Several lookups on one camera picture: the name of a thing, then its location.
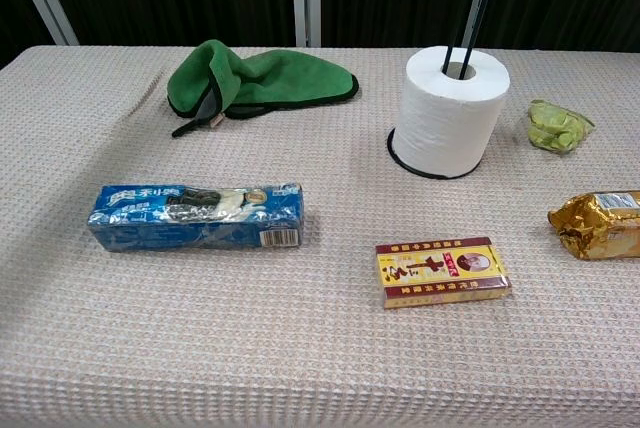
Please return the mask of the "green microfibre cloth black trim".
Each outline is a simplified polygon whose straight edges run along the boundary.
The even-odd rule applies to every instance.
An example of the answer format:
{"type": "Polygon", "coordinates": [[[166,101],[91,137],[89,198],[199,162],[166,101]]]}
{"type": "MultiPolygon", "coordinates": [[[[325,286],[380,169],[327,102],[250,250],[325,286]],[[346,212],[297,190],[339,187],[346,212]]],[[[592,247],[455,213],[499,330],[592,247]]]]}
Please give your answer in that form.
{"type": "Polygon", "coordinates": [[[316,56],[273,49],[242,58],[221,41],[207,40],[168,81],[168,103],[187,120],[172,136],[179,138],[223,118],[245,120],[342,103],[358,90],[354,74],[316,56]]]}

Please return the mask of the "red yellow spice box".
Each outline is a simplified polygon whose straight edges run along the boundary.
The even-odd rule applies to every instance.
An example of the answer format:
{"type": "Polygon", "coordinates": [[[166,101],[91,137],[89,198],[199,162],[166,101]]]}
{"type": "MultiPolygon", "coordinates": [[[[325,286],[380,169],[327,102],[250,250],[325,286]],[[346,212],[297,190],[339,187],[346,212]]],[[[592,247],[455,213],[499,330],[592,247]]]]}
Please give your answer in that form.
{"type": "Polygon", "coordinates": [[[375,256],[386,309],[492,300],[512,290],[488,237],[378,245],[375,256]]]}

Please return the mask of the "beige waffle tablecloth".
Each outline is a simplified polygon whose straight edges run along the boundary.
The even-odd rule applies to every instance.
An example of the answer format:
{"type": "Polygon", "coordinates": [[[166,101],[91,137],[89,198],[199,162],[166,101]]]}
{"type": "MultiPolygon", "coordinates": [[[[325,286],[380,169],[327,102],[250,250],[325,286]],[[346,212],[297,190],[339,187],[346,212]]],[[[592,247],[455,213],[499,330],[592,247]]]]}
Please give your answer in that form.
{"type": "Polygon", "coordinates": [[[640,189],[640,54],[499,50],[481,165],[417,177],[386,149],[408,49],[321,48],[349,103],[172,137],[185,47],[35,46],[0,69],[0,427],[640,428],[640,260],[574,258],[550,210],[640,189]],[[572,152],[532,100],[587,117],[572,152]],[[108,184],[297,182],[303,243],[110,253],[108,184]],[[492,300],[386,309],[375,247],[488,237],[492,300]]]}

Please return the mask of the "blue cookie pack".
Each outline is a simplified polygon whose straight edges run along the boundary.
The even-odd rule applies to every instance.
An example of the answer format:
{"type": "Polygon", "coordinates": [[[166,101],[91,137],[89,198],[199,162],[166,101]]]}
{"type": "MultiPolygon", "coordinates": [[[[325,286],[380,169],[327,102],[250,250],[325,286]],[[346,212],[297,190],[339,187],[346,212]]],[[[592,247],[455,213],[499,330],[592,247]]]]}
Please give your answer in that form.
{"type": "Polygon", "coordinates": [[[201,247],[296,247],[303,237],[302,186],[202,189],[107,185],[87,225],[108,251],[201,247]]]}

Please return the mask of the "clear bag of green candy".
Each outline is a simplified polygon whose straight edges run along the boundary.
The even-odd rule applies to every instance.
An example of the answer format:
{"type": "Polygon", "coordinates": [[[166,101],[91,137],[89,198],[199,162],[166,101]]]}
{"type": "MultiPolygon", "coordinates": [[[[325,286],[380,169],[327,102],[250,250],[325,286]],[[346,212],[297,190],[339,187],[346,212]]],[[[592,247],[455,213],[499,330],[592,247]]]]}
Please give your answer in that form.
{"type": "Polygon", "coordinates": [[[528,109],[529,142],[540,149],[567,154],[595,129],[584,115],[545,100],[532,100],[528,109]]]}

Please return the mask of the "gold foil snack pack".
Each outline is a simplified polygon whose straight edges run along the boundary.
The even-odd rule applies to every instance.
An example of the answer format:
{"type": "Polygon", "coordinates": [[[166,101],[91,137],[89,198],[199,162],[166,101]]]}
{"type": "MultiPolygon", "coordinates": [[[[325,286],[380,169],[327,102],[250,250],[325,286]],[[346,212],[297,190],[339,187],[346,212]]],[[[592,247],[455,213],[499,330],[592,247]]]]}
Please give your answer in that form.
{"type": "Polygon", "coordinates": [[[547,218],[578,259],[640,257],[640,190],[581,194],[547,218]]]}

